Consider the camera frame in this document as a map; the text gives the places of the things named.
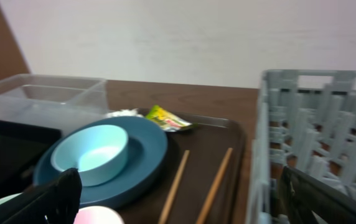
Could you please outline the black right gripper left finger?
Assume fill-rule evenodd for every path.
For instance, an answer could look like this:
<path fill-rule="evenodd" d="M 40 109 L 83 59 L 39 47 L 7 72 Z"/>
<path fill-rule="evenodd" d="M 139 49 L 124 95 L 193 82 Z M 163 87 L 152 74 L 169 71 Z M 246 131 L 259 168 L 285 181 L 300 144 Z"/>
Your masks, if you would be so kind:
<path fill-rule="evenodd" d="M 0 224 L 73 223 L 81 192 L 78 170 L 67 169 L 56 179 L 0 204 Z"/>

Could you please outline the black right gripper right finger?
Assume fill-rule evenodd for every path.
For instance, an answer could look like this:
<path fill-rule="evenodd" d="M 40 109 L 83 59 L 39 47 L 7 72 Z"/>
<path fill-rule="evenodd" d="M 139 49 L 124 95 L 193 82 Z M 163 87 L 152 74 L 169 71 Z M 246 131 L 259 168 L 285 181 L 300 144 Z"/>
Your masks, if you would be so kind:
<path fill-rule="evenodd" d="M 279 198 L 290 224 L 356 223 L 356 200 L 292 167 L 279 179 Z"/>

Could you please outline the pink white cup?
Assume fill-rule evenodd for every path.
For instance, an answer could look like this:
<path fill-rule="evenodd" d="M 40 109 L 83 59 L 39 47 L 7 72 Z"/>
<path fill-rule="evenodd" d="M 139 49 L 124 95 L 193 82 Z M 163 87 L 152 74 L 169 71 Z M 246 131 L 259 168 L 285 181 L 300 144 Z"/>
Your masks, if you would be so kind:
<path fill-rule="evenodd" d="M 124 221 L 111 208 L 91 206 L 79 209 L 73 224 L 124 224 Z"/>

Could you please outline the wooden chopstick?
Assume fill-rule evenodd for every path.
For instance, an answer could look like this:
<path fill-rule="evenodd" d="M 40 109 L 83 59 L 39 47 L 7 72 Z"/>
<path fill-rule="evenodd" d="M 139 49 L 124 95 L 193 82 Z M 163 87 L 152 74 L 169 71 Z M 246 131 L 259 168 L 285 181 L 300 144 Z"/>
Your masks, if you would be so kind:
<path fill-rule="evenodd" d="M 182 159 L 181 159 L 181 162 L 179 164 L 178 170 L 176 172 L 176 175 L 174 176 L 174 180 L 172 182 L 172 185 L 170 187 L 170 190 L 169 190 L 169 193 L 167 195 L 166 201 L 165 201 L 164 206 L 162 208 L 162 212 L 161 212 L 161 215 L 159 217 L 158 224 L 166 224 L 167 223 L 167 220 L 169 218 L 169 213 L 170 213 L 170 210 L 172 208 L 172 204 L 174 202 L 174 199 L 175 199 L 175 196 L 176 196 L 176 193 L 177 193 L 177 189 L 179 187 L 179 184 L 180 184 L 180 181 L 181 181 L 181 178 L 182 178 L 182 175 L 183 175 L 187 160 L 189 158 L 189 154 L 190 154 L 190 151 L 186 150 L 184 152 L 184 155 L 182 156 Z"/>
<path fill-rule="evenodd" d="M 223 180 L 223 177 L 225 175 L 230 157 L 232 155 L 233 152 L 233 148 L 229 147 L 224 155 L 224 158 L 220 164 L 220 167 L 218 168 L 217 174 L 212 182 L 212 185 L 209 189 L 209 192 L 207 194 L 207 197 L 205 199 L 205 202 L 202 206 L 202 209 L 199 213 L 199 216 L 197 217 L 197 221 L 196 224 L 204 224 L 206 219 L 207 219 L 207 215 L 210 211 L 210 209 L 212 208 L 212 204 L 213 201 L 215 200 L 215 196 L 218 192 L 219 186 Z"/>

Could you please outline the dark blue plate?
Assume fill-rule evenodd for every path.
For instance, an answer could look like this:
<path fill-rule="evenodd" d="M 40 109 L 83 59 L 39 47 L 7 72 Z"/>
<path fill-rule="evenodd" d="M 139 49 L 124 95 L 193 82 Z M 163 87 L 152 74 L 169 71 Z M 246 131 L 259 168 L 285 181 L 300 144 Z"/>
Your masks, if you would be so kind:
<path fill-rule="evenodd" d="M 90 128 L 114 125 L 128 133 L 128 161 L 116 177 L 95 186 L 83 186 L 80 206 L 102 205 L 121 207 L 139 197 L 154 182 L 167 154 L 167 136 L 155 123 L 145 118 L 120 116 L 83 126 L 68 137 Z M 45 184 L 56 178 L 61 170 L 52 164 L 52 154 L 64 137 L 41 157 L 34 171 L 34 184 Z"/>

